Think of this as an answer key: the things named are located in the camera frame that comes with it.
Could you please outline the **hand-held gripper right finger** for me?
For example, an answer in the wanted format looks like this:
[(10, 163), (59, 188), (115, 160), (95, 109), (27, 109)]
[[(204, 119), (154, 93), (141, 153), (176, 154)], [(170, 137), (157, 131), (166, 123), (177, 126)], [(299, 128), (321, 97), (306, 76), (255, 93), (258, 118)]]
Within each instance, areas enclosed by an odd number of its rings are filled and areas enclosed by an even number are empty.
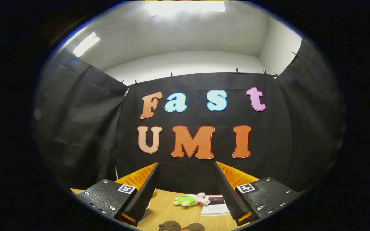
[(237, 226), (264, 219), (301, 195), (272, 177), (258, 179), (218, 161), (214, 167), (220, 193)]

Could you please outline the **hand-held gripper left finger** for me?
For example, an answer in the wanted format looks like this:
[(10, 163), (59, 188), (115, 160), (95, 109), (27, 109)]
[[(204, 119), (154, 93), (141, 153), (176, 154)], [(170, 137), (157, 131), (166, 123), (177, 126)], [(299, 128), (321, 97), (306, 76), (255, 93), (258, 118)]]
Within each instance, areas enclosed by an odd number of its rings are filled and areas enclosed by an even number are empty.
[(116, 181), (102, 179), (77, 194), (76, 198), (102, 215), (137, 226), (148, 208), (159, 177), (156, 162)]

